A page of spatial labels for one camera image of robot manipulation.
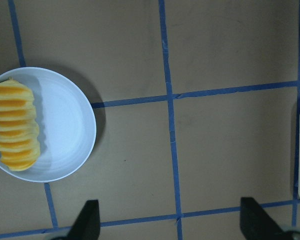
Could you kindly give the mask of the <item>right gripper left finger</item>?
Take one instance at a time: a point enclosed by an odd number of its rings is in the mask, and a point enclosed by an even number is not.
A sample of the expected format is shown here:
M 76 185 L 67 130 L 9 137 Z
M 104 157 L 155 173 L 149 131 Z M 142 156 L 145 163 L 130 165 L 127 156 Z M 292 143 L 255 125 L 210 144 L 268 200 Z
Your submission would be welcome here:
M 87 200 L 66 235 L 57 235 L 50 240 L 98 240 L 101 233 L 99 201 Z

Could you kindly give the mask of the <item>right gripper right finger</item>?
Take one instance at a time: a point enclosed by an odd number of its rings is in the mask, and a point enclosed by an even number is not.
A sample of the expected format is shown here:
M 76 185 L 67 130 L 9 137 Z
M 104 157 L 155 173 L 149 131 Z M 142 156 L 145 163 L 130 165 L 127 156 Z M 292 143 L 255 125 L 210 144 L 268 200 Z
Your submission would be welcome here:
M 247 240 L 300 240 L 300 231 L 283 230 L 252 197 L 240 199 L 239 227 Z

